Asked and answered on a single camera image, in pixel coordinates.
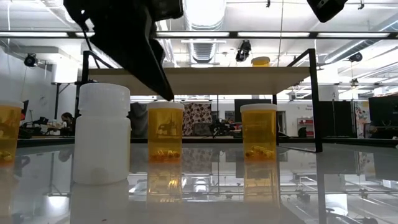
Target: person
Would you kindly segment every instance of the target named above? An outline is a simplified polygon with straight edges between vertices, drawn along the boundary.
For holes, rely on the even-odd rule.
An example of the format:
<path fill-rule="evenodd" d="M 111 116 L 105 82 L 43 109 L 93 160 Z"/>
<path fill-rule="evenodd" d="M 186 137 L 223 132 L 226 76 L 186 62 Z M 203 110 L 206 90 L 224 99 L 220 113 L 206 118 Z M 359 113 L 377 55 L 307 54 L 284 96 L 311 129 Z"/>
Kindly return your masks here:
<path fill-rule="evenodd" d="M 62 122 L 65 122 L 67 126 L 61 129 L 61 135 L 63 136 L 72 136 L 74 135 L 75 130 L 75 119 L 72 114 L 69 112 L 63 113 L 61 115 Z"/>

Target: fluorescent light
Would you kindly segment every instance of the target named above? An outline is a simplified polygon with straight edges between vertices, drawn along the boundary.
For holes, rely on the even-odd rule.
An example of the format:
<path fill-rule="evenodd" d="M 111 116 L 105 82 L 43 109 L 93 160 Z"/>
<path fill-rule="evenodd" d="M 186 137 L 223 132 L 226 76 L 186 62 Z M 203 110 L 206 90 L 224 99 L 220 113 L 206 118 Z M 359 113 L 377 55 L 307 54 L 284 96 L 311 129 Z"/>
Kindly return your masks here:
<path fill-rule="evenodd" d="M 327 33 L 319 33 L 317 37 L 388 37 L 390 33 L 337 33 L 337 32 L 327 32 Z"/>
<path fill-rule="evenodd" d="M 66 32 L 0 32 L 0 37 L 68 37 Z"/>
<path fill-rule="evenodd" d="M 226 44 L 226 40 L 181 40 L 183 44 Z"/>
<path fill-rule="evenodd" d="M 77 32 L 75 34 L 78 37 L 84 37 L 85 36 L 84 33 L 82 33 L 82 32 Z M 87 37 L 92 37 L 92 36 L 94 36 L 95 33 L 94 32 L 86 32 L 86 34 L 87 34 Z"/>
<path fill-rule="evenodd" d="M 157 32 L 157 37 L 228 37 L 229 32 Z"/>
<path fill-rule="evenodd" d="M 308 37 L 309 32 L 238 32 L 238 37 Z"/>

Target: spotlight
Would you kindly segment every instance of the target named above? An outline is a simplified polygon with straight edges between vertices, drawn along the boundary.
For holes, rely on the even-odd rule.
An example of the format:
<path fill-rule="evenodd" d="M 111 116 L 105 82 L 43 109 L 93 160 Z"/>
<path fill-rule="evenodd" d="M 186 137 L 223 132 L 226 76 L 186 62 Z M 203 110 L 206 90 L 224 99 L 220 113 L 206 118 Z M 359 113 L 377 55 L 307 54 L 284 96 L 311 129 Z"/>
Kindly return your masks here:
<path fill-rule="evenodd" d="M 24 64 L 30 68 L 36 67 L 38 62 L 39 61 L 36 58 L 36 54 L 33 53 L 27 54 L 27 57 L 24 60 Z"/>
<path fill-rule="evenodd" d="M 362 58 L 363 58 L 362 54 L 358 52 L 358 53 L 352 55 L 351 57 L 349 57 L 348 60 L 350 62 L 360 62 L 360 61 L 362 61 Z"/>
<path fill-rule="evenodd" d="M 241 46 L 238 48 L 238 52 L 236 54 L 237 62 L 244 62 L 250 55 L 251 44 L 250 41 L 244 40 L 242 41 Z"/>
<path fill-rule="evenodd" d="M 328 22 L 344 9 L 347 0 L 307 0 L 320 22 Z"/>

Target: air duct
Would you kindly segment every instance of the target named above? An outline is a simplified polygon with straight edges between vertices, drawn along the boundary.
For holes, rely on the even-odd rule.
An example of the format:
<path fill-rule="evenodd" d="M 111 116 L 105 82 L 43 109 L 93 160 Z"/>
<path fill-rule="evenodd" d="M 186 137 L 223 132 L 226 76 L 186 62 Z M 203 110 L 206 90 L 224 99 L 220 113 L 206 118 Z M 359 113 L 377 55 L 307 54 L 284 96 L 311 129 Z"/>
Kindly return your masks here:
<path fill-rule="evenodd" d="M 226 0 L 184 0 L 185 24 L 191 31 L 218 31 L 223 25 Z M 209 63 L 216 53 L 216 44 L 191 43 L 191 58 L 197 63 Z"/>
<path fill-rule="evenodd" d="M 398 31 L 398 14 L 390 17 L 388 20 L 382 22 L 378 26 L 376 26 L 373 31 L 379 32 L 397 32 Z M 343 60 L 344 58 L 348 58 L 353 54 L 372 46 L 381 40 L 353 40 L 348 44 L 340 47 L 336 51 L 328 54 L 324 58 L 325 64 L 331 64 Z"/>

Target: monitor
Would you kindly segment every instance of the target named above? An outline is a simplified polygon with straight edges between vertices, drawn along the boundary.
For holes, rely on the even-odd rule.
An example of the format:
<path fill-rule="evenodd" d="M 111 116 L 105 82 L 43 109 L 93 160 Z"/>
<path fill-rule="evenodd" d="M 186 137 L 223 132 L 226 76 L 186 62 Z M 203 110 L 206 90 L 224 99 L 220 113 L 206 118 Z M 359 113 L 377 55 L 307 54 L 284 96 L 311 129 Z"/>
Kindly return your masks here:
<path fill-rule="evenodd" d="M 371 121 L 398 121 L 398 96 L 369 98 Z"/>
<path fill-rule="evenodd" d="M 256 103 L 271 103 L 268 99 L 236 99 L 235 100 L 235 122 L 242 122 L 241 106 L 256 104 Z"/>

